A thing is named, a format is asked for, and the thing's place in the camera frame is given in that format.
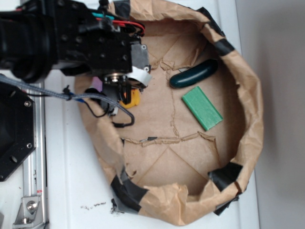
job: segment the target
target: metal mount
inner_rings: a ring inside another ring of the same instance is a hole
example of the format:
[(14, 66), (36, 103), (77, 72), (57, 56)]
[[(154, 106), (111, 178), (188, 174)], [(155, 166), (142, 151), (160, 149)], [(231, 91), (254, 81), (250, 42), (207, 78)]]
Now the metal mount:
[(23, 197), (13, 229), (33, 228), (44, 225), (40, 197)]

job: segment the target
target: crumpled paper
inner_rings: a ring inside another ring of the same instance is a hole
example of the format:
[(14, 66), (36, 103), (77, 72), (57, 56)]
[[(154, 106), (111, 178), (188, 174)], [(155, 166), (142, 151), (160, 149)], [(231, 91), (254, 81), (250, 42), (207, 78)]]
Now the crumpled paper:
[[(135, 125), (115, 129), (109, 118), (96, 119), (80, 104), (82, 120), (109, 183), (125, 166), (131, 181), (149, 190), (139, 214), (186, 225), (245, 191), (263, 146), (261, 84), (237, 51), (217, 55), (213, 44), (223, 37), (201, 13), (163, 0), (132, 0), (131, 18), (145, 24), (142, 43), (153, 68), (141, 103), (130, 109)], [(210, 58), (219, 60), (214, 75), (187, 88), (169, 86), (177, 69)], [(77, 77), (76, 93), (83, 93), (91, 81)], [(206, 132), (181, 100), (195, 86), (224, 118)], [(95, 102), (87, 102), (96, 114), (102, 112)], [(130, 120), (119, 112), (113, 121)], [(142, 141), (148, 137), (157, 138)], [(243, 169), (220, 192), (207, 173), (230, 161)]]

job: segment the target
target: gray wall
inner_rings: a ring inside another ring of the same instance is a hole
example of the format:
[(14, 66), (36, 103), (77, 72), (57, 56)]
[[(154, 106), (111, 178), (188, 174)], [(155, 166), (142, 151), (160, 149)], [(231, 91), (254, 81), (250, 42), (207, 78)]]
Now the gray wall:
[(262, 80), (255, 169), (262, 229), (305, 227), (305, 1), (236, 0), (242, 52)]

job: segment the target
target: green rectangular block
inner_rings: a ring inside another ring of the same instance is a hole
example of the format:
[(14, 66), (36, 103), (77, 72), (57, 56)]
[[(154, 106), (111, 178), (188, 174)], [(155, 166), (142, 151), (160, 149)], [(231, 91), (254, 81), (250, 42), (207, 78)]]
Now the green rectangular block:
[(198, 86), (182, 96), (182, 100), (206, 131), (223, 120), (223, 117)]

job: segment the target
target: cucumber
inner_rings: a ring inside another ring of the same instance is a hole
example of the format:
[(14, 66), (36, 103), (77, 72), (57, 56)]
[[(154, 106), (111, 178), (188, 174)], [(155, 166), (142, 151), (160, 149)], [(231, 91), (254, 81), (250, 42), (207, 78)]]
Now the cucumber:
[(209, 59), (189, 70), (186, 70), (185, 72), (174, 75), (170, 79), (170, 86), (173, 88), (191, 86), (213, 75), (217, 69), (218, 61), (215, 59)]

